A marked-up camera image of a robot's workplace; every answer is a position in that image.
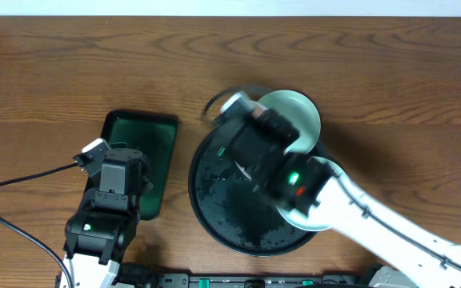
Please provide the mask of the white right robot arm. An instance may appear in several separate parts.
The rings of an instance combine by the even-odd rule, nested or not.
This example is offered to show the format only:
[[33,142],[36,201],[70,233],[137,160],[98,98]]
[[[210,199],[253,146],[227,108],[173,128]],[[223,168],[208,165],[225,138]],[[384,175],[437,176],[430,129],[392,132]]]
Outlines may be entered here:
[[343,234],[390,263],[418,287],[461,287],[461,246],[417,226],[372,198],[331,160],[311,155],[313,118],[223,112],[214,144],[251,180],[253,190],[301,230]]

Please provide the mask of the white round plate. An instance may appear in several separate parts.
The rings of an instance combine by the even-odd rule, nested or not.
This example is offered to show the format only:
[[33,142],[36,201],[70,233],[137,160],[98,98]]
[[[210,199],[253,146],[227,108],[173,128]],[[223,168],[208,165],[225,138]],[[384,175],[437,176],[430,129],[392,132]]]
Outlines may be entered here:
[[235,161],[235,165],[238,167],[238,169],[240,170],[240,172],[248,179],[248,180],[252,180],[251,176],[246,172],[245,168],[243,168],[242,166],[240,166],[236,161]]

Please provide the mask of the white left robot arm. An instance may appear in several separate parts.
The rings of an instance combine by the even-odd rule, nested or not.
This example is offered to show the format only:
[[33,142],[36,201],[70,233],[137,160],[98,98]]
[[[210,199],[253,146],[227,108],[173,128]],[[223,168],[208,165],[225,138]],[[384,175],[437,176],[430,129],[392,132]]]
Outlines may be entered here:
[[86,190],[65,228],[66,270],[57,287],[110,287],[139,221],[140,198],[150,181],[139,150],[94,148],[74,156],[94,186]]

